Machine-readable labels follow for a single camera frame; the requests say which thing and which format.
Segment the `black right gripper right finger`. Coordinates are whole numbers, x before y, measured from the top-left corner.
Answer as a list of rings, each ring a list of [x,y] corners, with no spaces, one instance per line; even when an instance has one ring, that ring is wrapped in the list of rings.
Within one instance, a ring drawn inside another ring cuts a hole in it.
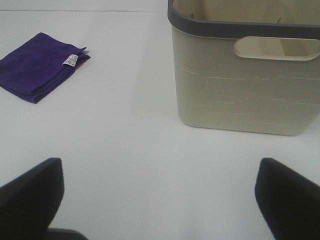
[[[320,238],[319,185],[273,158],[263,158],[254,195],[276,240]]]

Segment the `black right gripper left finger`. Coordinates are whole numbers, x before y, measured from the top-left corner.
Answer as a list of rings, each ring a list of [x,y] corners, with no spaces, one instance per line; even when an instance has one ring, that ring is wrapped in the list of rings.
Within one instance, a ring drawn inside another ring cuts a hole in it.
[[[42,240],[64,196],[60,158],[49,158],[0,188],[0,238]]]

